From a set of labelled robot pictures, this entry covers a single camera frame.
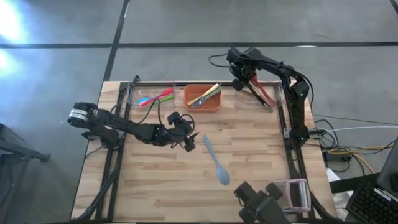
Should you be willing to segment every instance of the keyboard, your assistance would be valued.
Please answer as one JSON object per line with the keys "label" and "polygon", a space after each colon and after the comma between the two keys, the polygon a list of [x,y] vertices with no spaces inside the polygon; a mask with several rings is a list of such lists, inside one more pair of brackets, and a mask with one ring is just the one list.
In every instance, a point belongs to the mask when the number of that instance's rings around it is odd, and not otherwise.
{"label": "keyboard", "polygon": [[354,191],[346,209],[365,223],[398,224],[398,203],[365,182]]}

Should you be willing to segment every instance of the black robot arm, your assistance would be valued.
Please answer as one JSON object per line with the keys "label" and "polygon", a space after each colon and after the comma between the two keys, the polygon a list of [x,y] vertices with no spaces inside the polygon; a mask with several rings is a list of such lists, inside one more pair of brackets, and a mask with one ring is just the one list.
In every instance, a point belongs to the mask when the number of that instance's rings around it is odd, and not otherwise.
{"label": "black robot arm", "polygon": [[191,127],[193,120],[184,120],[184,116],[189,115],[180,116],[178,112],[172,113],[167,120],[170,125],[174,124],[175,127],[167,129],[161,123],[141,124],[142,121],[135,123],[126,120],[111,114],[107,110],[98,109],[93,103],[75,103],[69,114],[68,123],[74,127],[90,130],[90,132],[85,132],[82,135],[86,138],[89,136],[99,136],[101,142],[108,148],[117,148],[119,146],[119,131],[121,131],[132,134],[136,139],[145,144],[154,146],[171,144],[174,147],[184,142],[185,146],[183,148],[187,152],[190,152],[195,148],[193,142],[194,137],[198,133],[190,136],[193,132],[193,128]]}
{"label": "black robot arm", "polygon": [[[256,70],[266,70],[277,75],[282,81],[287,104],[292,112],[292,129],[289,132],[290,142],[293,148],[301,147],[308,139],[308,128],[304,125],[304,101],[308,95],[309,86],[303,75],[283,62],[277,62],[261,54],[261,52],[251,47],[241,53],[236,48],[231,47],[228,50],[227,60],[231,64],[230,71],[236,77],[234,87],[241,90],[239,83],[249,87],[253,95],[264,104],[264,100],[258,96],[250,84],[250,80],[256,75]],[[296,79],[296,82],[290,86],[290,78]]]}

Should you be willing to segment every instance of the gray concrete floor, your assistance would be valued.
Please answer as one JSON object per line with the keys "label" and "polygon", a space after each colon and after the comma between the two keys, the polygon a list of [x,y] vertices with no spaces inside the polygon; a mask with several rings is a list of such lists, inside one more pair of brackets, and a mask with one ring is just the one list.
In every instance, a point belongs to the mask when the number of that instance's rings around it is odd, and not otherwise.
{"label": "gray concrete floor", "polygon": [[[0,1],[0,44],[112,43],[123,0]],[[131,0],[121,43],[373,42],[398,40],[387,0]],[[207,57],[225,48],[119,49],[111,80],[230,80]],[[306,74],[313,113],[335,128],[398,124],[398,47],[261,48]],[[67,117],[76,101],[98,101],[110,49],[0,49],[0,123],[48,163],[32,161],[9,223],[69,219],[87,141]],[[223,58],[215,60],[225,63]],[[261,73],[262,79],[276,77]],[[338,132],[342,145],[391,142],[396,129]],[[387,151],[365,159],[380,171]],[[345,164],[330,164],[343,169]],[[361,175],[356,161],[342,178]]]}

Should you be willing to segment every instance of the wooden table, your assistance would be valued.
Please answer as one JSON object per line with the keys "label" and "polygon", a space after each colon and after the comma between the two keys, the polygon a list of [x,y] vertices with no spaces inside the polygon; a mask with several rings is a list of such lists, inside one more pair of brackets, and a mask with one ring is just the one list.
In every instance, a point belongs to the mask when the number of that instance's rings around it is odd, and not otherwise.
{"label": "wooden table", "polygon": [[[104,83],[99,108],[110,110],[116,104],[119,85],[120,82]],[[247,181],[258,191],[265,190],[264,187],[273,180],[290,179],[278,112],[238,109],[234,94],[231,87],[225,87],[217,112],[190,113],[195,119],[195,129],[200,132],[195,139],[196,149],[192,152],[186,153],[180,147],[146,145],[127,135],[115,222],[242,222],[238,215],[241,207],[233,194],[239,184]],[[163,123],[167,123],[167,116],[173,111],[187,112],[183,106],[182,87],[177,87],[176,95],[174,109],[161,109]],[[132,108],[129,117],[139,121],[145,113]],[[150,112],[145,122],[158,123],[156,110]],[[309,128],[314,125],[308,102],[305,122]],[[231,176],[231,183],[227,186],[221,185],[216,178],[214,162],[202,140],[204,134],[209,137],[218,160]],[[99,141],[90,142],[87,152],[100,144]],[[306,145],[302,151],[311,190],[335,216],[319,147]],[[100,150],[85,160],[72,218],[81,215],[98,193],[105,157],[106,150]],[[108,201],[109,193],[105,198],[104,217]]]}

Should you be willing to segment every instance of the computer monitor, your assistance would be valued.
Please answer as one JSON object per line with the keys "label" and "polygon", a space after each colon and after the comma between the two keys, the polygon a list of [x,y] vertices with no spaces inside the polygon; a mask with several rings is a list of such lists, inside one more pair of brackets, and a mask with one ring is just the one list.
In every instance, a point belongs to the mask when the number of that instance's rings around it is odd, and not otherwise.
{"label": "computer monitor", "polygon": [[398,137],[377,178],[377,184],[395,198],[398,198]]}

